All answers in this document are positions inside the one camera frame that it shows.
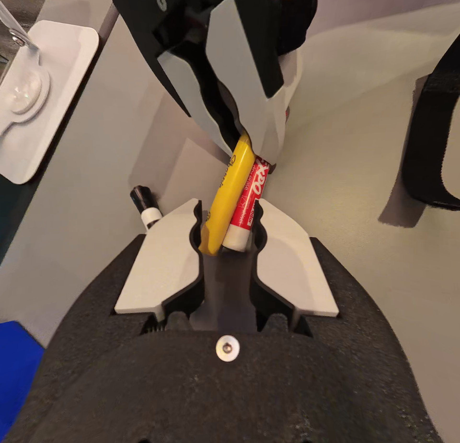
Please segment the clear glass utensil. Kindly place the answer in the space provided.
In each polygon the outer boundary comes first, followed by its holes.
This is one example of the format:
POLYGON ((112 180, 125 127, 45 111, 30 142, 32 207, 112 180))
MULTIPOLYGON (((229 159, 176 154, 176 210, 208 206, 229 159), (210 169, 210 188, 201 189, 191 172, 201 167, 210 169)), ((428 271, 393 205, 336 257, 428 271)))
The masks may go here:
POLYGON ((13 41, 20 46, 1 85, 1 97, 6 99, 8 111, 18 116, 19 122, 25 122, 43 106, 51 79, 47 69, 40 63, 39 47, 3 2, 0 3, 0 18, 13 41))

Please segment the red marker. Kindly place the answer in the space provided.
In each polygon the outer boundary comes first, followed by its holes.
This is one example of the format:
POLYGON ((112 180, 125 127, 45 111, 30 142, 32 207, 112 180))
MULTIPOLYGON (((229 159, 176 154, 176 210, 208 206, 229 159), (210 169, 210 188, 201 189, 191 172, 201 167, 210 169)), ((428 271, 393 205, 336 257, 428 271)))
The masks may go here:
POLYGON ((266 160, 256 157, 223 240, 224 248, 239 252, 246 250, 254 221, 255 203, 261 199, 270 168, 266 160))

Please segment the yellow marker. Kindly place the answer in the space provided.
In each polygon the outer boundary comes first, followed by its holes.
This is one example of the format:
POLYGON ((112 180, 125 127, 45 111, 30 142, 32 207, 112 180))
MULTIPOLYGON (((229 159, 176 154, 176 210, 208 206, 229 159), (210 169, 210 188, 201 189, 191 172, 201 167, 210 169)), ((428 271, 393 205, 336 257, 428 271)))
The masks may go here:
POLYGON ((201 230, 201 253, 209 256, 218 254, 255 159, 250 138, 244 133, 233 151, 201 230))

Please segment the white tray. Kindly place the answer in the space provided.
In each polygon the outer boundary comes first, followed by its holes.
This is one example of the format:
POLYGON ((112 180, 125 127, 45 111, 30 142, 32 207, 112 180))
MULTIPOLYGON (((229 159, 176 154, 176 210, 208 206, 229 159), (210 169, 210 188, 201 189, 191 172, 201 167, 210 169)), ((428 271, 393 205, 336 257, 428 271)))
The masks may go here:
POLYGON ((40 49, 51 84, 43 106, 25 122, 8 111, 1 97, 0 173, 17 185, 37 172, 99 44, 90 27, 50 20, 38 21, 28 35, 40 49))

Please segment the blue object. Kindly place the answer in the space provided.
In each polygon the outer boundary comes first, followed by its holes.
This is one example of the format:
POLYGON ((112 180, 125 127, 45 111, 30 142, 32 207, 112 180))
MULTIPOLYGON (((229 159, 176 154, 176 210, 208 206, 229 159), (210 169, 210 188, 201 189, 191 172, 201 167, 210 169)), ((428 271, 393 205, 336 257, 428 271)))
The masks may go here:
POLYGON ((0 324, 0 441, 21 411, 44 348, 17 321, 0 324))

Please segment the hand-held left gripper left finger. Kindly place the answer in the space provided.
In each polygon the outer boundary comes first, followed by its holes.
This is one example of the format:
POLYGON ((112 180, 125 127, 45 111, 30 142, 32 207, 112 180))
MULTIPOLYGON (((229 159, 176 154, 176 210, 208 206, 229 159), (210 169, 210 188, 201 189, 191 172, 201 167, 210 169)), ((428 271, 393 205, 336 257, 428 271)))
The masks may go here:
POLYGON ((192 198, 148 229, 114 311, 193 313, 202 303, 201 201, 192 198))

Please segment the black and white marker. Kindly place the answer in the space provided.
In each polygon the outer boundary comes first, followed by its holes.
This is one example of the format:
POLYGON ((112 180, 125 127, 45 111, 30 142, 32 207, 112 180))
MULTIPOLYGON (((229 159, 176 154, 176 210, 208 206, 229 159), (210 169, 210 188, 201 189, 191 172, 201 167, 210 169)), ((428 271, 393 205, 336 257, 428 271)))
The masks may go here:
POLYGON ((162 219, 163 214, 160 211, 157 197, 149 187, 141 185, 134 187, 130 192, 130 198, 140 214, 146 231, 149 231, 156 222, 162 219))

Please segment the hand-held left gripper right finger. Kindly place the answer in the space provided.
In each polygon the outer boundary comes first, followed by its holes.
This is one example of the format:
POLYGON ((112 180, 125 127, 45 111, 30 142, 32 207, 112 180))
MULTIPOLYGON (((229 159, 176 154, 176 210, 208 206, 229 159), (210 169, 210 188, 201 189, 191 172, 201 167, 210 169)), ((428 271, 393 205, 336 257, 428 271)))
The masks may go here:
POLYGON ((267 200, 259 205, 266 242, 257 255, 256 276, 295 315, 336 317, 339 308, 308 233, 267 200))

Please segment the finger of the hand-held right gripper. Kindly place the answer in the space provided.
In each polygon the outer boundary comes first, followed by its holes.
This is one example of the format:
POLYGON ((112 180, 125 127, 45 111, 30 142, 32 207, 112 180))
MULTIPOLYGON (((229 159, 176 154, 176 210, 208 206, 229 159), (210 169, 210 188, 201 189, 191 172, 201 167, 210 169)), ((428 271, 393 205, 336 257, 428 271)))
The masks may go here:
POLYGON ((200 82, 187 60, 168 51, 158 57, 158 63, 190 117, 221 150, 231 156, 238 141, 238 130, 216 81, 212 78, 210 83, 200 82))
POLYGON ((265 95, 235 0, 211 11, 206 56, 224 93, 235 126, 250 138, 253 152, 277 164, 286 131, 286 88, 265 95))

